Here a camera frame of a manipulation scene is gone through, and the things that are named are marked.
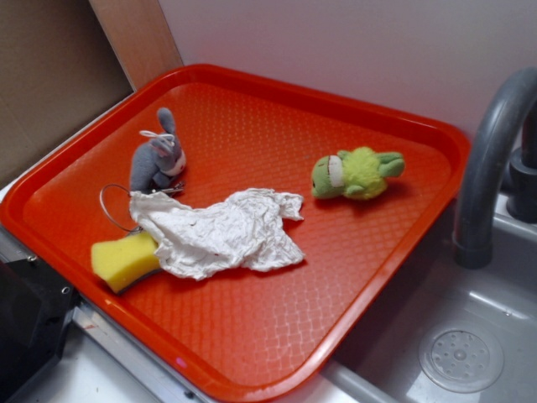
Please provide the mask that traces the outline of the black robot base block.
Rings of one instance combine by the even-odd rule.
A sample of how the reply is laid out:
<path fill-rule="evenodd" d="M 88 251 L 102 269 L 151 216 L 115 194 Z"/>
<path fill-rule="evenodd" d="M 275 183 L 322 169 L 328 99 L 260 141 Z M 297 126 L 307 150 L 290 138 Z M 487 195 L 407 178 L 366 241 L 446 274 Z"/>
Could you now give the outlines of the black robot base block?
<path fill-rule="evenodd" d="M 41 259 L 1 263 L 1 401 L 62 359 L 78 293 Z"/>

